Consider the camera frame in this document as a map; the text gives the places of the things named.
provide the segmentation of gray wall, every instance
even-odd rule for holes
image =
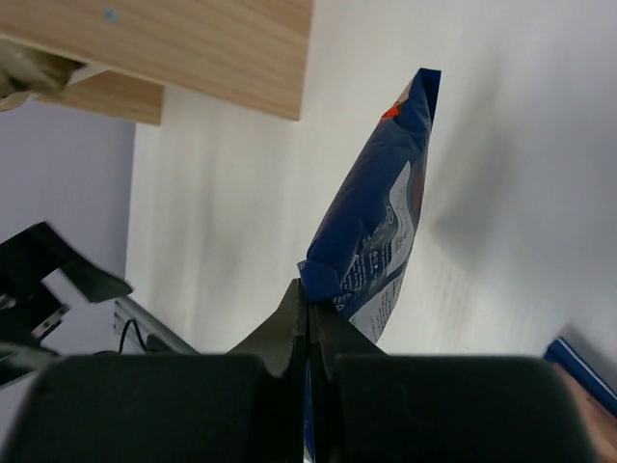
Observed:
[[[43,220],[103,268],[123,275],[135,125],[30,102],[0,113],[0,242]],[[45,341],[62,353],[114,348],[113,304],[91,306],[60,275],[71,306]],[[0,442],[25,383],[0,390]]]

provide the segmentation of black cable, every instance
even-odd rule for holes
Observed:
[[[135,333],[137,334],[137,340],[139,341],[139,345],[142,346],[142,349],[144,349],[144,352],[148,352],[148,347],[146,346],[146,343],[144,342],[144,338],[142,338],[142,332],[139,329],[139,325],[137,324],[137,321],[135,321],[135,318],[129,318],[128,320],[126,320],[126,323],[124,323],[124,327],[122,328],[122,334],[120,336],[120,347],[118,348],[118,353],[121,354],[122,351],[124,350],[124,342],[126,341],[126,333],[128,333],[128,328],[131,326],[131,323],[133,324],[133,326],[135,326]]]

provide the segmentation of wooden board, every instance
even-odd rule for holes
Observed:
[[[291,120],[312,0],[2,0],[0,37]]]
[[[36,99],[136,123],[160,125],[164,90],[159,84],[106,70],[68,86],[63,99],[44,96]]]

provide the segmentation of white label on bag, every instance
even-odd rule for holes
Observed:
[[[396,215],[398,228],[394,239],[391,241],[392,257],[388,265],[387,275],[390,275],[407,261],[409,253],[412,251],[412,246],[414,245],[416,230],[414,229],[412,214],[407,202],[411,176],[412,166],[408,161],[396,179],[396,182],[389,190],[389,203]]]
[[[386,328],[404,276],[405,273],[392,280],[349,319],[352,325],[373,342],[377,342]]]

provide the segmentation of metal rod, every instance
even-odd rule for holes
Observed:
[[[116,299],[116,308],[123,318],[134,318],[140,327],[156,335],[162,342],[167,344],[178,354],[199,354],[197,350],[182,340],[176,333],[161,323],[154,315],[140,306],[137,302],[127,296]]]

